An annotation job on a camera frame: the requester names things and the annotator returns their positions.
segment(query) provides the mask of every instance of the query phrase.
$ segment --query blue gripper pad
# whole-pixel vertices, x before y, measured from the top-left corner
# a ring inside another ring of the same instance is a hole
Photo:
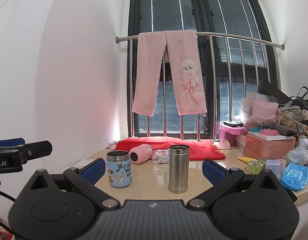
[[[93,185],[105,174],[105,160],[98,158],[78,171],[78,174]]]
[[[205,178],[215,185],[229,175],[229,170],[220,166],[211,159],[205,159],[202,165],[202,171]]]
[[[2,146],[17,146],[25,144],[25,140],[23,138],[9,139],[9,140],[1,140],[0,147]]]

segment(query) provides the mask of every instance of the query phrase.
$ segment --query window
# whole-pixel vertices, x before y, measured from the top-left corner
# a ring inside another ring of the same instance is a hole
[[[270,41],[269,32],[257,0],[131,0],[128,35],[137,35],[140,32],[164,30],[196,29],[201,32],[217,32],[238,34],[247,37]],[[206,95],[206,114],[201,114],[201,138],[210,138],[213,121],[213,70],[211,66],[208,37],[198,36],[198,48],[201,59],[202,75]],[[229,119],[229,75],[225,40],[214,37],[214,53],[217,76],[217,116],[218,121]],[[259,81],[270,80],[277,85],[273,50],[255,42],[241,40],[245,75],[246,91],[257,91],[256,70]],[[232,81],[232,118],[240,114],[241,99],[243,98],[243,72],[238,39],[229,38],[229,58]],[[137,69],[137,40],[133,45],[133,86],[135,89]],[[150,132],[153,135],[163,133],[163,92],[162,73],[158,87],[157,101],[154,114],[150,117]],[[166,104],[167,104],[167,133],[169,136],[179,137],[180,116],[169,63],[165,65],[166,76]],[[184,116],[184,138],[195,138],[197,133],[197,114]],[[136,136],[147,135],[147,117],[134,113],[134,127]]]

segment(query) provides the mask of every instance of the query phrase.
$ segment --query black bag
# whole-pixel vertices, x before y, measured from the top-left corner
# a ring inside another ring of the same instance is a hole
[[[304,97],[308,93],[308,88],[305,87],[305,86],[302,87],[302,88],[305,88],[307,91],[305,92],[305,94],[303,94],[302,97],[297,96],[297,98],[293,100],[293,104],[292,105],[293,106],[299,106],[301,109],[305,109],[305,110],[308,111],[308,99],[306,99],[306,100],[304,99]]]

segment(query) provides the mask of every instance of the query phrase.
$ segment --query pink sweatpants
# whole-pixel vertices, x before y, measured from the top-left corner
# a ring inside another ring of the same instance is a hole
[[[166,45],[179,114],[206,113],[195,30],[138,35],[136,87],[132,111],[153,116],[161,61]]]

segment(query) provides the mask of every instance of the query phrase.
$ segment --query pink bow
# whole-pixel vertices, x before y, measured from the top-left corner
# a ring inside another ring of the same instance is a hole
[[[194,84],[193,80],[189,80],[189,81],[188,81],[186,93],[188,93],[189,90],[191,91],[191,94],[192,94],[192,96],[193,96],[194,102],[195,102],[197,105],[199,105],[199,103],[198,103],[198,101],[196,100],[196,98],[194,98],[194,97],[195,97],[195,84]]]

